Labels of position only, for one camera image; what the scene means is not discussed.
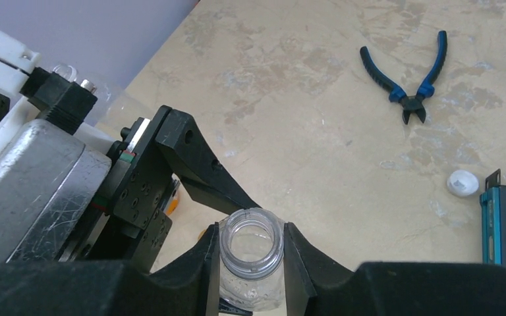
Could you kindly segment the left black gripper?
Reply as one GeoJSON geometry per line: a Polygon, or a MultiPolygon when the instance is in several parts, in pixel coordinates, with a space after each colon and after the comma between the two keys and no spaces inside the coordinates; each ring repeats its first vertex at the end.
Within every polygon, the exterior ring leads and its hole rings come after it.
{"type": "Polygon", "coordinates": [[[172,174],[193,201],[226,215],[259,206],[221,164],[192,115],[162,106],[120,135],[107,152],[109,173],[61,261],[121,259],[150,272],[172,225],[165,214],[179,187],[172,174]]]}

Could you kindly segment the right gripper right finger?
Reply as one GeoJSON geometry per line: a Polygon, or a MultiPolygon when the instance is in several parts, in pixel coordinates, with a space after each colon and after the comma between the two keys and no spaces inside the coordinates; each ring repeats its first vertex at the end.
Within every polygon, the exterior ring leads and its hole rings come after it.
{"type": "Polygon", "coordinates": [[[506,268],[371,261],[351,271],[283,230],[289,315],[506,315],[506,268]]]}

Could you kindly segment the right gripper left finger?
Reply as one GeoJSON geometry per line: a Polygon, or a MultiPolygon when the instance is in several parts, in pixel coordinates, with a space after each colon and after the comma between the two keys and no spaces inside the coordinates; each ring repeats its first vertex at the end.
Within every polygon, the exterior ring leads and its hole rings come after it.
{"type": "Polygon", "coordinates": [[[219,226],[150,275],[126,261],[0,265],[0,315],[217,315],[219,226]]]}

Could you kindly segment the white bottle cap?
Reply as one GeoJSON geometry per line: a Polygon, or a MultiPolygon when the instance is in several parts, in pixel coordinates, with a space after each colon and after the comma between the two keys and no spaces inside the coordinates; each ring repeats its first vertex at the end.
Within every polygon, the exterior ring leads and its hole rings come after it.
{"type": "Polygon", "coordinates": [[[464,198],[476,193],[480,183],[473,173],[466,170],[457,170],[447,177],[446,186],[451,194],[464,198]]]}

